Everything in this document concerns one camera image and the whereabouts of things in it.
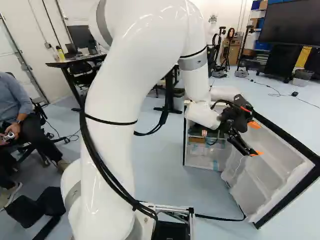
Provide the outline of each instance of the gray floor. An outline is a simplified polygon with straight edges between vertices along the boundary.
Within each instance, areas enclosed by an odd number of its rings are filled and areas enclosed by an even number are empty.
[[[182,99],[176,101],[182,108]],[[144,101],[139,117],[137,129],[146,132],[158,122],[160,113],[153,111],[153,107],[161,107],[163,99],[147,97]],[[49,122],[56,128],[61,136],[68,136],[79,129],[78,113],[70,110],[77,104],[73,98],[49,105],[45,112]],[[46,131],[57,135],[47,124]],[[74,161],[80,157],[80,141],[69,144],[59,143],[59,149],[64,158]],[[167,124],[155,135],[135,137],[133,146],[133,166],[135,174],[136,197],[140,200],[157,204],[175,206],[193,206],[198,213],[207,213],[219,217],[240,218],[241,213],[230,196],[225,183],[218,173],[182,166],[183,149],[183,116],[170,114]],[[59,186],[60,175],[54,166],[42,168],[39,156],[34,152],[21,166],[21,172],[16,180],[23,182],[21,195],[37,199],[48,186]],[[11,219],[5,211],[0,213],[0,239],[1,240],[31,240],[48,221],[43,217],[29,229],[23,229]],[[207,224],[219,226],[218,222]],[[254,228],[247,223],[224,223],[222,229],[254,233]],[[204,239],[201,226],[199,226],[198,239]],[[68,240],[71,230],[68,219],[64,216],[47,238],[48,240]]]
[[[290,96],[271,97],[272,89],[250,82],[248,79],[233,77],[217,79],[215,85],[231,85],[240,89],[255,109],[272,122],[286,130],[304,143],[315,153],[320,154],[318,138],[320,128],[320,111],[314,106]],[[313,104],[320,105],[320,84],[310,83],[307,87],[283,84],[280,81],[255,76],[250,79],[268,84],[282,94],[299,92],[299,97]],[[175,101],[176,107],[182,109],[182,99]],[[147,97],[141,109],[137,129],[146,132],[158,122],[160,113],[153,107],[161,107],[164,99]],[[71,135],[79,129],[78,113],[70,111],[77,107],[69,97],[49,105],[45,112],[49,121],[61,136]],[[49,126],[45,129],[54,133]],[[69,144],[60,143],[64,157],[74,161],[80,157],[80,141]],[[167,124],[154,135],[135,137],[133,146],[133,167],[135,174],[136,197],[157,204],[193,206],[197,213],[211,214],[217,217],[240,218],[241,213],[228,192],[218,173],[182,166],[183,116],[170,114]],[[59,186],[60,175],[51,166],[42,168],[35,152],[22,165],[17,180],[24,186],[20,194],[36,199],[48,186]],[[299,240],[319,239],[319,181],[307,189],[297,200],[278,214],[261,230],[256,230],[245,222],[220,222],[197,219],[196,240]],[[0,240],[31,240],[48,221],[43,217],[33,227],[23,229],[18,223],[0,213]],[[47,238],[48,240],[69,240],[71,229],[64,216],[59,225]]]

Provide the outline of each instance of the hand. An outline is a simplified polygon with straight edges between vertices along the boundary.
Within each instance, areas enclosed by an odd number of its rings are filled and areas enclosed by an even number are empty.
[[[19,134],[20,134],[20,131],[21,131],[21,126],[19,123],[13,123],[11,124],[10,126],[8,126],[6,128],[6,130],[4,131],[5,134],[8,134],[10,132],[14,133],[15,135],[15,138],[14,140],[17,140],[19,138]]]
[[[1,137],[5,136],[5,134],[0,133],[0,146],[4,146],[9,144],[9,142],[4,141]]]

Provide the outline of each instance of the black pants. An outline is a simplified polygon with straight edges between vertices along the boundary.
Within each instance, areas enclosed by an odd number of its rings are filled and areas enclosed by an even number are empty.
[[[0,128],[0,132],[3,133],[8,126],[10,126],[10,123],[4,122],[2,124],[2,128]],[[41,130],[40,118],[34,113],[29,114],[28,117],[23,121],[23,123],[21,124],[19,139],[13,144],[24,142],[31,143],[33,146],[35,146],[38,152],[43,153],[51,161],[55,161],[56,163],[58,163],[58,161],[60,161],[62,158],[62,153]],[[9,168],[12,168],[12,166],[14,166],[15,164],[17,164],[17,161],[7,151],[7,147],[0,147],[0,165],[7,170]],[[1,176],[2,175],[0,174],[0,187],[3,186]]]

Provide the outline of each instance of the person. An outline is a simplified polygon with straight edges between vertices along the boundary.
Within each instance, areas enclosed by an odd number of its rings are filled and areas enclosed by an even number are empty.
[[[21,182],[14,182],[8,176],[5,169],[0,166],[0,186],[3,188],[0,194],[0,212],[9,206],[16,193],[21,189]]]
[[[0,72],[0,133],[9,132],[14,133],[15,141],[22,139],[30,142],[38,152],[56,162],[60,172],[68,167],[69,163],[62,158],[63,154],[41,130],[40,118],[33,112],[27,92],[12,75]],[[8,151],[6,144],[8,143],[2,142],[0,145],[0,165],[8,170],[10,167],[15,168],[17,161]],[[0,177],[0,187],[9,187],[4,184],[3,176]]]

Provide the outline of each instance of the black monitor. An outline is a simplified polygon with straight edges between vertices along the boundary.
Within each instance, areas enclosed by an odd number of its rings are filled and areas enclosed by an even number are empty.
[[[91,49],[93,46],[95,46],[95,39],[91,35],[88,25],[68,26],[68,30],[72,37],[73,43],[77,48]]]
[[[320,46],[320,0],[269,4],[259,42]]]

